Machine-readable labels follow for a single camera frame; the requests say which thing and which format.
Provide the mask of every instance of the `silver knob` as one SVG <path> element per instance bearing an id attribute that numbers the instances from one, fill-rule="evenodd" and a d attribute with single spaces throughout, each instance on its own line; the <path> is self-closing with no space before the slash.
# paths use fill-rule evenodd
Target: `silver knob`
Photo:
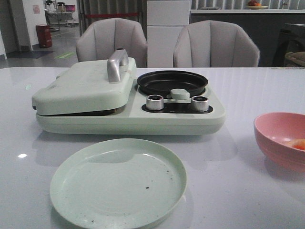
<path id="1" fill-rule="evenodd" d="M 191 109 L 193 111 L 208 111 L 209 110 L 209 100 L 203 96 L 194 96 L 191 99 Z"/>
<path id="2" fill-rule="evenodd" d="M 146 98 L 146 108 L 152 111 L 160 111 L 164 108 L 164 99 L 161 95 L 152 94 Z"/>

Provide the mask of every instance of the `gray chair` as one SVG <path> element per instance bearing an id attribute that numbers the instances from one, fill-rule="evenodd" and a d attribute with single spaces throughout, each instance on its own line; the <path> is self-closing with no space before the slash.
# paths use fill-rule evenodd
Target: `gray chair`
<path id="1" fill-rule="evenodd" d="M 111 18 L 92 23 L 76 44 L 79 62 L 107 60 L 115 50 L 124 48 L 137 67 L 146 67 L 147 41 L 139 22 Z"/>
<path id="2" fill-rule="evenodd" d="M 201 21 L 186 25 L 173 53 L 174 67 L 257 67 L 260 52 L 238 25 Z"/>

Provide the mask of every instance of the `white table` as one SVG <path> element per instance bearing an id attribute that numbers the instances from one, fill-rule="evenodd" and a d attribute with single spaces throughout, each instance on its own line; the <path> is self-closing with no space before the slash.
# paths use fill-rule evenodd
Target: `white table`
<path id="1" fill-rule="evenodd" d="M 78 150 L 122 137 L 160 143 L 188 173 L 187 191 L 158 229 L 305 228 L 305 174 L 281 168 L 258 148 L 256 116 L 305 113 L 305 69 L 184 69 L 208 78 L 224 104 L 222 129 L 206 136 L 60 135 L 42 131 L 32 95 L 65 68 L 0 69 L 0 229 L 77 229 L 52 207 L 58 166 Z M 138 69 L 138 75 L 157 69 Z"/>

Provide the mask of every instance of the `floor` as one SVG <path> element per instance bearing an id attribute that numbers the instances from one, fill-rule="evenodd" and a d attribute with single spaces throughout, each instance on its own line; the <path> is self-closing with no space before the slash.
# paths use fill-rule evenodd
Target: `floor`
<path id="1" fill-rule="evenodd" d="M 40 58 L 8 58 L 0 60 L 0 68 L 8 67 L 71 67 L 77 63 L 75 45 L 80 37 L 78 25 L 60 26 L 59 31 L 51 32 L 52 46 L 37 48 L 35 51 L 53 51 Z"/>

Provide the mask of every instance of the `frying pan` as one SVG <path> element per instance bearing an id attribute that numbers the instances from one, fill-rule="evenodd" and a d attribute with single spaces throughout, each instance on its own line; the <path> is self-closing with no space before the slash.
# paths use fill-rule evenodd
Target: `frying pan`
<path id="1" fill-rule="evenodd" d="M 141 75 L 137 79 L 137 83 L 140 90 L 147 95 L 158 94 L 166 98 L 172 89 L 181 88 L 187 90 L 190 97 L 193 97 L 204 92 L 208 80 L 196 73 L 164 70 Z"/>

